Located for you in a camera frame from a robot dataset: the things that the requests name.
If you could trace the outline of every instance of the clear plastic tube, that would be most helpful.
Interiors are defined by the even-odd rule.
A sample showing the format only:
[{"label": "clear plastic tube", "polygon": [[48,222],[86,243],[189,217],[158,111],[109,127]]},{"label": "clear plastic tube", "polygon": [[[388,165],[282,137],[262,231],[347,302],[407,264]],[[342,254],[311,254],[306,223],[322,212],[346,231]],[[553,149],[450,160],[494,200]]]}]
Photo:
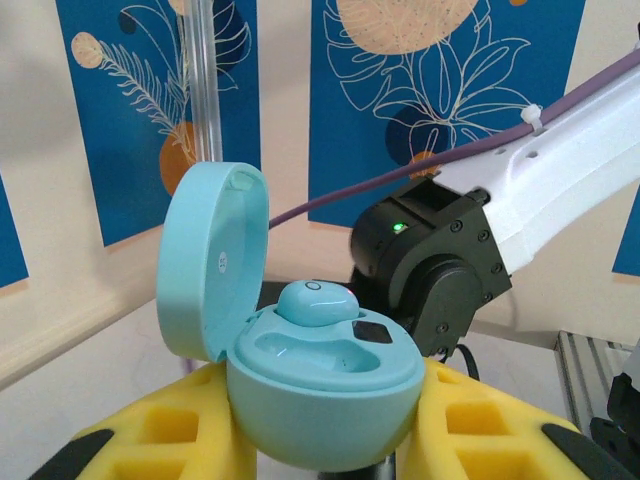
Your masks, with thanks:
[{"label": "clear plastic tube", "polygon": [[214,0],[185,0],[185,40],[196,161],[222,161]]}]

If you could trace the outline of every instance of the floral line drawing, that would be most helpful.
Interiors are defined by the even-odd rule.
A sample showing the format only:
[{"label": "floral line drawing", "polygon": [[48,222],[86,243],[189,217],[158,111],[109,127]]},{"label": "floral line drawing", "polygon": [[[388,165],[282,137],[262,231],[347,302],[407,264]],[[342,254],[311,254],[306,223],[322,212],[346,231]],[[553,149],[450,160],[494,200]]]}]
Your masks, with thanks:
[{"label": "floral line drawing", "polygon": [[[166,66],[165,81],[154,73],[149,60],[141,58],[135,51],[129,52],[122,44],[109,44],[98,40],[88,32],[75,35],[71,41],[71,52],[80,66],[102,70],[109,76],[118,78],[117,86],[124,96],[131,98],[130,105],[138,113],[147,115],[152,123],[158,124],[158,133],[171,139],[169,147],[180,147],[184,157],[182,160],[188,167],[195,163],[196,158],[193,131],[187,122],[190,95],[183,18],[185,5],[184,0],[168,0],[168,3],[175,15],[170,16],[160,0],[153,0],[151,5],[135,4],[124,7],[118,17],[121,29],[125,33],[140,29],[153,44]],[[237,90],[239,86],[230,70],[251,54],[249,24],[241,19],[232,0],[213,0],[212,7],[218,90]],[[142,17],[137,15],[138,12],[150,13],[162,21],[166,28],[155,34],[168,33],[173,50],[171,55],[167,55],[160,47],[156,35]]]},{"label": "floral line drawing", "polygon": [[[342,17],[352,14],[348,8],[362,11],[368,7],[378,17],[385,15],[383,27],[389,29],[394,20],[406,21],[406,16],[394,18],[391,10],[382,10],[380,0],[352,0],[351,7],[341,8],[339,2],[325,0],[323,23],[330,68],[353,108],[408,129],[411,158],[406,163],[453,148],[463,140],[489,136],[499,131],[492,125],[493,114],[519,111],[530,104],[506,85],[518,53],[530,42],[516,37],[494,39],[489,0],[479,0],[457,28],[421,50],[407,52],[406,39],[394,26],[393,38],[405,40],[398,45],[399,54],[364,50],[349,36]],[[373,25],[365,15],[361,18],[368,23],[358,25],[359,31],[380,32],[381,26]]]}]

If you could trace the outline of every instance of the white wall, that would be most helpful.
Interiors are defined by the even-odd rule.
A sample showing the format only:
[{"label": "white wall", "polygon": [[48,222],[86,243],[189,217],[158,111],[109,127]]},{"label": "white wall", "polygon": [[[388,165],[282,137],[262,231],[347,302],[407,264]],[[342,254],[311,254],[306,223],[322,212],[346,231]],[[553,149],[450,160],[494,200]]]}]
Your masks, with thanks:
[{"label": "white wall", "polygon": [[[587,3],[569,88],[637,40],[640,3]],[[258,6],[263,169],[278,213],[307,198],[310,2]],[[30,272],[0,291],[1,388],[151,299],[160,231],[102,247],[54,0],[0,3],[0,98],[0,171]],[[534,343],[561,328],[635,342],[640,284],[610,272],[636,187],[554,240],[474,328]],[[298,219],[272,233],[271,276],[342,280],[350,268],[345,229]]]}]

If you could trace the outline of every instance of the black cable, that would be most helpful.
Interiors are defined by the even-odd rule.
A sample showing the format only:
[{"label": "black cable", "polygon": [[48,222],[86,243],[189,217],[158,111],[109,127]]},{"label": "black cable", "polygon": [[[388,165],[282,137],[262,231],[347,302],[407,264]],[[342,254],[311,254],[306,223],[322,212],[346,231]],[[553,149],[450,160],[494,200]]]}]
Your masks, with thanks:
[{"label": "black cable", "polygon": [[[480,372],[478,371],[478,364],[476,363],[476,359],[473,358],[473,353],[471,353],[471,350],[469,350],[469,347],[459,343],[458,345],[456,345],[456,349],[460,350],[460,353],[462,353],[462,356],[464,357],[464,363],[467,365],[467,374],[474,380],[480,381]],[[446,363],[446,362],[447,362],[446,356],[440,359],[440,363]]]}]

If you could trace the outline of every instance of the light blue earbud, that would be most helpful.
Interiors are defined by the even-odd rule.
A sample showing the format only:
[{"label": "light blue earbud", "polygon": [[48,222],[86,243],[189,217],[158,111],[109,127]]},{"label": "light blue earbud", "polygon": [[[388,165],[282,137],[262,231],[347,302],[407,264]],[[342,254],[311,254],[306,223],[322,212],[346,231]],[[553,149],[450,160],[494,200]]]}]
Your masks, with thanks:
[{"label": "light blue earbud", "polygon": [[324,327],[357,319],[360,305],[356,296],[342,285],[298,281],[282,290],[276,313],[301,327]]}]

